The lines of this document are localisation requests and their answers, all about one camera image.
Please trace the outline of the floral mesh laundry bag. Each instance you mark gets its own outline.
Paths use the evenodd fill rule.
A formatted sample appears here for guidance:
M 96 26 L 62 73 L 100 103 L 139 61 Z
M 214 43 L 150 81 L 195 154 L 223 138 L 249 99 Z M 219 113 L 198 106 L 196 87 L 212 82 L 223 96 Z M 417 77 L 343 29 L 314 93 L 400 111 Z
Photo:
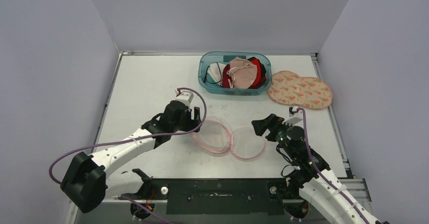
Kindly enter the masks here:
M 321 79 L 301 77 L 286 70 L 272 75 L 268 95 L 275 103 L 313 110 L 325 109 L 333 100 L 330 87 Z

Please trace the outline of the pink round mesh laundry bag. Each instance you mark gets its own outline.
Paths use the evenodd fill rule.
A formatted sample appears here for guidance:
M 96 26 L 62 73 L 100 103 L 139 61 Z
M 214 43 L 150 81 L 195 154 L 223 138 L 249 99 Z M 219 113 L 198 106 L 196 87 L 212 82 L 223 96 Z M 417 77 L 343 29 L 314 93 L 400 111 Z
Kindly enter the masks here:
M 266 141 L 255 135 L 251 127 L 233 129 L 221 118 L 209 116 L 199 132 L 191 133 L 194 142 L 213 154 L 230 151 L 236 158 L 250 160 L 259 157 L 266 147 Z

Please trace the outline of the beige pink bra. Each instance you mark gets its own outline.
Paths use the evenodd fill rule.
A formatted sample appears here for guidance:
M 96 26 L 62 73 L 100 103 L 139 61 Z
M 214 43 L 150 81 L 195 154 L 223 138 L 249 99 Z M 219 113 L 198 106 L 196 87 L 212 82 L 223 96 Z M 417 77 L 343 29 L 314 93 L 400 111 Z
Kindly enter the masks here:
M 258 75 L 258 68 L 247 59 L 236 57 L 229 62 L 229 75 L 234 82 L 233 88 L 247 89 L 253 85 Z

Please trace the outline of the teal plastic bin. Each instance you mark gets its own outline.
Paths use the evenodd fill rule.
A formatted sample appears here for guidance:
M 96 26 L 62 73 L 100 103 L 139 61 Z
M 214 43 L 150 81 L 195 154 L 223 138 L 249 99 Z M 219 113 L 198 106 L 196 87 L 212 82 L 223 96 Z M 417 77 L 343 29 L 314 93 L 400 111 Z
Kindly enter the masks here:
M 269 59 L 259 53 L 209 52 L 200 59 L 198 81 L 209 93 L 255 96 L 269 89 Z

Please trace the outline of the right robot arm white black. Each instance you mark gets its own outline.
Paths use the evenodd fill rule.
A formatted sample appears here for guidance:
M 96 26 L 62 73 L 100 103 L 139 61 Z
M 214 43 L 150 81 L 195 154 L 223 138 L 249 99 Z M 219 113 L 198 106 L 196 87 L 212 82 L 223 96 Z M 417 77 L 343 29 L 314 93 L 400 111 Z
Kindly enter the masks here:
M 257 136 L 277 143 L 280 154 L 294 170 L 285 176 L 286 191 L 292 198 L 302 198 L 329 223 L 381 223 L 348 191 L 323 157 L 309 145 L 307 121 L 302 108 L 284 119 L 270 114 L 251 122 Z

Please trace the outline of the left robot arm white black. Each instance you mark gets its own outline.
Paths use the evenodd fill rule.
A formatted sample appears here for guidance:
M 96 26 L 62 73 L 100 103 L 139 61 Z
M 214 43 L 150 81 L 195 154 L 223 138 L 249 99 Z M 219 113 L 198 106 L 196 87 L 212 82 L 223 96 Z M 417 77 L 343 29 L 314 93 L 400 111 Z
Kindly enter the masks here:
M 145 199 L 150 195 L 152 179 L 142 170 L 114 172 L 139 155 L 152 151 L 172 136 L 199 131 L 205 117 L 199 107 L 189 102 L 172 100 L 162 113 L 145 122 L 124 141 L 104 150 L 76 154 L 60 184 L 61 190 L 83 213 L 98 207 L 105 198 L 135 195 Z

